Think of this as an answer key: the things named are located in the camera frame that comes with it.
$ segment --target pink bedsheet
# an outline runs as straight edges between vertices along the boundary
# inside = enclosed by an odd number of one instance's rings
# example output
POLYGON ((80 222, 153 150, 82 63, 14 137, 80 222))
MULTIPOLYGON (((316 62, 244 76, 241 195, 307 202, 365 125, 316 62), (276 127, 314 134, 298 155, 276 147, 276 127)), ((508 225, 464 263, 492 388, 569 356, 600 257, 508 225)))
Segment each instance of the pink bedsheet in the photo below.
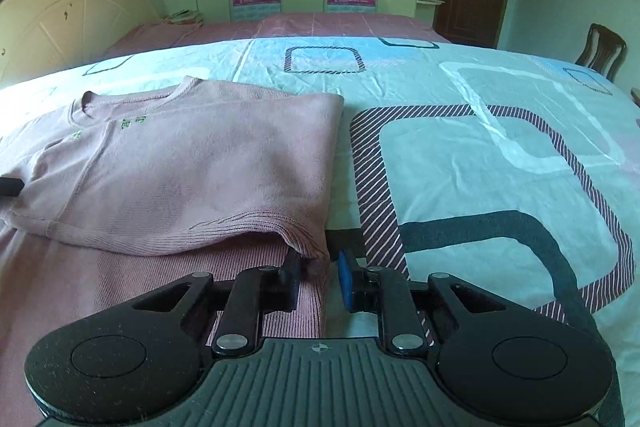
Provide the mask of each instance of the pink bedsheet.
POLYGON ((103 58, 209 42, 269 37, 382 37, 449 42, 428 24, 403 15, 288 13, 252 22, 144 24, 116 42, 103 58))

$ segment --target patterned bedsheet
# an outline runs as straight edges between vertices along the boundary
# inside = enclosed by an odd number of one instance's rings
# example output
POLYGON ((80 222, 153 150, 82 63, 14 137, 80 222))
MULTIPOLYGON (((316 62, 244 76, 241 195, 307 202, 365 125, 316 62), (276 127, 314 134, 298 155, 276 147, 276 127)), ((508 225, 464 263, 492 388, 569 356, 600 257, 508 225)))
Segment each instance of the patterned bedsheet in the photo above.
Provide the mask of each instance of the patterned bedsheet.
MULTIPOLYGON (((606 427, 640 424, 640 109, 606 79, 528 55, 393 38, 280 37, 111 58, 0 91, 0 136, 84 90, 185 74, 345 98, 330 249, 414 280, 445 271, 602 339, 606 427)), ((328 333, 375 322, 340 311, 328 333)))

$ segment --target folded sweater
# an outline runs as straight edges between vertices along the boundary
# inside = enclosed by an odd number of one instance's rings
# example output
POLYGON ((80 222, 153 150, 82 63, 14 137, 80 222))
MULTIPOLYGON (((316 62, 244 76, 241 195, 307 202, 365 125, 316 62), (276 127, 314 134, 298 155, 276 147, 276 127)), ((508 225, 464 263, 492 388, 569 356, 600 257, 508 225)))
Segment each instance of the folded sweater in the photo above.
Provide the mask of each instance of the folded sweater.
POLYGON ((246 232, 326 252, 342 98, 186 77, 127 96, 85 93, 0 142, 26 186, 11 227, 70 245, 165 255, 246 232))

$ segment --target wooden chair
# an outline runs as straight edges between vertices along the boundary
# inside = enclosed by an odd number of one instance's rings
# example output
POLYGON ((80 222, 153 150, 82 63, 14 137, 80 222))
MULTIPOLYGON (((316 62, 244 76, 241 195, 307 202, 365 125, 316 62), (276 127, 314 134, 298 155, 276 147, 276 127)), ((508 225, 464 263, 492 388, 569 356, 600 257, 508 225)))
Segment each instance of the wooden chair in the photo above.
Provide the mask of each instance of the wooden chair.
POLYGON ((638 89, 637 87, 631 88, 631 100, 633 100, 634 103, 638 107, 640 107, 640 89, 638 89))
POLYGON ((584 46, 584 51, 575 63, 597 71, 613 83, 613 77, 618 73, 625 55, 626 42, 623 41, 622 37, 606 26, 593 23, 587 34, 587 43, 584 46), (596 42, 595 53, 593 53, 594 42, 596 42), (612 59, 609 72, 605 74, 605 69, 612 59))

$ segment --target ribbed surface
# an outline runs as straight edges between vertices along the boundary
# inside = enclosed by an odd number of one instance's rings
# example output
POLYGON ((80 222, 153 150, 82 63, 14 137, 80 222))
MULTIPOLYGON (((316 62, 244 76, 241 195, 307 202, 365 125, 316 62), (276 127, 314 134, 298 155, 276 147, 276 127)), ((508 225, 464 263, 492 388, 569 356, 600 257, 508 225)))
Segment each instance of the ribbed surface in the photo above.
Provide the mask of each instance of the ribbed surface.
MULTIPOLYGON (((60 427, 48 422, 43 427, 60 427)), ((218 362, 190 399, 136 427, 487 427, 453 405, 415 360, 373 339, 268 339, 218 362)))

